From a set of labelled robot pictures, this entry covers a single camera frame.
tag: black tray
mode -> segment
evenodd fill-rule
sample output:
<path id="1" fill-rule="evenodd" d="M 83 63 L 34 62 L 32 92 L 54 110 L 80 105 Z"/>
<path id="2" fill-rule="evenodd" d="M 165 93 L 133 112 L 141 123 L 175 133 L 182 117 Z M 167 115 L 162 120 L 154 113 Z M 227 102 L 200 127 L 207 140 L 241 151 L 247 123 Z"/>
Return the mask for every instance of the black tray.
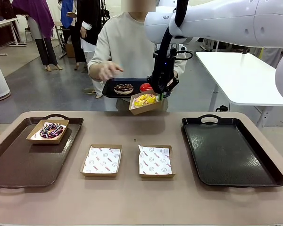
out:
<path id="1" fill-rule="evenodd" d="M 26 140 L 40 120 L 50 117 L 69 120 L 58 145 L 32 144 Z M 83 121 L 60 114 L 24 119 L 0 144 L 0 187 L 46 187 L 54 183 Z"/>
<path id="2" fill-rule="evenodd" d="M 215 122 L 202 122 L 213 117 Z M 283 175 L 239 119 L 182 119 L 200 180 L 209 186 L 283 186 Z"/>
<path id="3" fill-rule="evenodd" d="M 108 98 L 128 98 L 130 99 L 131 96 L 140 93 L 140 87 L 142 84 L 147 83 L 147 79 L 129 79 L 129 78 L 113 78 L 109 79 L 105 87 L 103 89 L 103 95 Z M 131 84 L 134 87 L 134 90 L 129 95 L 119 95 L 114 91 L 114 87 L 119 84 Z M 171 95 L 171 92 L 168 92 L 164 95 L 164 98 L 167 98 Z"/>

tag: donut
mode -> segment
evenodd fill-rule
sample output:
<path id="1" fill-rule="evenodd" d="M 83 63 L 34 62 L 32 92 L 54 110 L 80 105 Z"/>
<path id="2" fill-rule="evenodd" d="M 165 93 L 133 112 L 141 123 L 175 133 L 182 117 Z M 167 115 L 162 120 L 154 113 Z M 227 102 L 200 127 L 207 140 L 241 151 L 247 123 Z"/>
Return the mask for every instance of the donut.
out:
<path id="1" fill-rule="evenodd" d="M 120 95 L 129 95 L 133 92 L 134 88 L 131 84 L 119 84 L 114 87 L 114 91 Z"/>
<path id="2" fill-rule="evenodd" d="M 134 99 L 134 106 L 136 108 L 147 106 L 156 102 L 156 96 L 153 94 L 144 94 Z"/>
<path id="3" fill-rule="evenodd" d="M 46 139 L 53 139 L 63 132 L 64 128 L 59 123 L 50 123 L 40 131 L 40 136 Z"/>

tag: purple donut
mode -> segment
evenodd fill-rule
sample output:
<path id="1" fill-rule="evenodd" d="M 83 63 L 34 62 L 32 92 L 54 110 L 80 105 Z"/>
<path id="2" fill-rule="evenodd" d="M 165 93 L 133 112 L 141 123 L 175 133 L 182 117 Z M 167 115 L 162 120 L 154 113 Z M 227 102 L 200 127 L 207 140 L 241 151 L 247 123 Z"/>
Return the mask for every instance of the purple donut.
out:
<path id="1" fill-rule="evenodd" d="M 40 131 L 40 136 L 42 138 L 52 139 L 57 137 L 63 132 L 64 128 L 59 123 L 50 123 L 44 126 Z"/>

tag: black pants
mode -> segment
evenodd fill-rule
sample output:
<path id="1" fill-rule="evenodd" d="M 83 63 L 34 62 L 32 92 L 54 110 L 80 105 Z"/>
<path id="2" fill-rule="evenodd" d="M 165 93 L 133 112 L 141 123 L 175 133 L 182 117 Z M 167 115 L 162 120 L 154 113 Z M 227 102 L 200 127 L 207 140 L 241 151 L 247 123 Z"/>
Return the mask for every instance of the black pants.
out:
<path id="1" fill-rule="evenodd" d="M 62 28 L 62 32 L 63 32 L 63 36 L 64 36 L 64 42 L 65 42 L 65 44 L 67 44 L 68 39 L 70 37 L 70 31 L 67 30 L 64 26 L 61 26 L 61 28 Z"/>
<path id="2" fill-rule="evenodd" d="M 75 51 L 75 61 L 77 63 L 86 62 L 84 51 L 81 48 L 81 34 L 78 26 L 70 26 L 69 29 L 71 42 Z"/>
<path id="3" fill-rule="evenodd" d="M 44 66 L 49 64 L 57 65 L 57 59 L 55 51 L 53 51 L 50 38 L 36 39 L 36 44 L 40 54 L 40 58 Z"/>

